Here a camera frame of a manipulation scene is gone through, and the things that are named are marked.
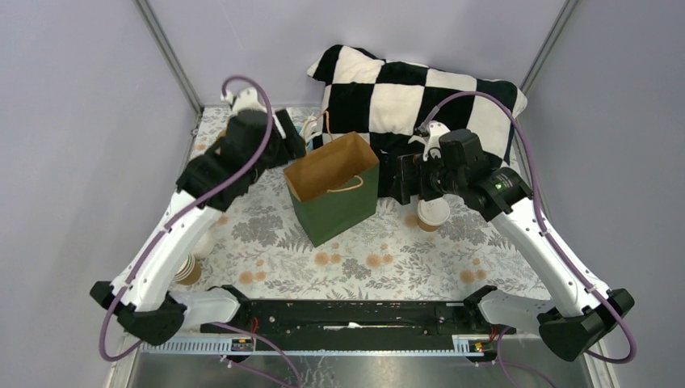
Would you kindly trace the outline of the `green paper bag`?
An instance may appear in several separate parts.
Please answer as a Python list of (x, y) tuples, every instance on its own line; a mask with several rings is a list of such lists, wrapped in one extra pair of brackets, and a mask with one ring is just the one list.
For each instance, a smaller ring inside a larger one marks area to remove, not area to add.
[(335, 137), (323, 112), (321, 135), (330, 141), (284, 168), (297, 220), (318, 247), (376, 213), (380, 162), (358, 133)]

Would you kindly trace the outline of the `brown paper coffee cup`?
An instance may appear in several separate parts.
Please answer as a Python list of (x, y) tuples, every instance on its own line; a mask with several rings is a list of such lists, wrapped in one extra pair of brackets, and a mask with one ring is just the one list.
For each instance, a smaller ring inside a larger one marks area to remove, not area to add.
[(428, 233), (435, 232), (440, 227), (440, 225), (432, 225), (432, 224), (424, 221), (420, 217), (417, 219), (417, 225), (421, 230), (426, 231)]

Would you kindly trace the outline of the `white plastic cup lid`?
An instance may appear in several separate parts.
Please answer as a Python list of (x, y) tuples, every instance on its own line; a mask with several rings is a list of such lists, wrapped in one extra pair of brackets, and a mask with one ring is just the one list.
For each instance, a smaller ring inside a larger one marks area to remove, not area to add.
[(418, 219), (429, 226), (441, 226), (451, 215), (450, 205), (444, 198), (420, 200), (417, 207)]

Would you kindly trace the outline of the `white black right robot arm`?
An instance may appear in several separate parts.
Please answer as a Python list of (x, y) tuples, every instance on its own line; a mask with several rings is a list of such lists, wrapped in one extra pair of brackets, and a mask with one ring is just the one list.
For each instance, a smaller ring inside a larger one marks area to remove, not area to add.
[(564, 361), (574, 361), (615, 327), (634, 307), (626, 289), (613, 289), (596, 276), (554, 230), (536, 192), (509, 167), (497, 167), (479, 137), (432, 121), (410, 137), (422, 145), (397, 158), (394, 197), (407, 200), (418, 189), (427, 224), (444, 222), (446, 195), (460, 197), (514, 245), (548, 290), (549, 299), (515, 296), (485, 286), (465, 299), (463, 320), (473, 332), (511, 327), (539, 336)]

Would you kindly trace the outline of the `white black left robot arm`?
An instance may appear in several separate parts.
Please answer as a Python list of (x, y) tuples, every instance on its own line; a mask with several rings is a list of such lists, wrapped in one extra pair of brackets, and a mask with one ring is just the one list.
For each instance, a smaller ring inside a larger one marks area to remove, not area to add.
[(193, 158), (166, 211), (131, 263), (113, 280), (94, 283), (91, 297), (140, 341), (160, 345), (188, 327), (219, 322), (232, 332), (250, 324), (249, 308), (228, 287), (171, 292), (177, 273), (211, 226), (264, 171), (302, 158), (306, 145), (288, 112), (248, 87), (225, 91), (225, 133)]

